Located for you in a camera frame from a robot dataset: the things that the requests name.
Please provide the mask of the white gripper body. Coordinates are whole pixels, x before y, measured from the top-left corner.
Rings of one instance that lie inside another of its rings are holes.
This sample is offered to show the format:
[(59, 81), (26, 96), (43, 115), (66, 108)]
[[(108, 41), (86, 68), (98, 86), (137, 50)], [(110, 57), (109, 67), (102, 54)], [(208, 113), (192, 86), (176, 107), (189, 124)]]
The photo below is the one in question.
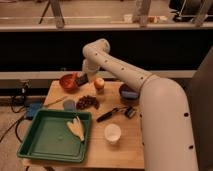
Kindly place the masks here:
[(83, 60), (82, 71), (87, 75), (89, 80), (96, 79), (96, 74), (99, 71), (99, 69), (100, 69), (100, 67), (97, 64), (95, 64), (87, 59)]

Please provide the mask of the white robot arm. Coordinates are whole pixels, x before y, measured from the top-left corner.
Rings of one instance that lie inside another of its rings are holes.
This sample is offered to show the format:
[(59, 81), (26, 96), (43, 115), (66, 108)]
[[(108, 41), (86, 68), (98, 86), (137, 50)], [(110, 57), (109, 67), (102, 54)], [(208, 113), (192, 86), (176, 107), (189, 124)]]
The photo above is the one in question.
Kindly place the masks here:
[(107, 40), (83, 47), (83, 70), (101, 68), (140, 94), (145, 171), (199, 171), (188, 100), (175, 81), (157, 76), (109, 54)]

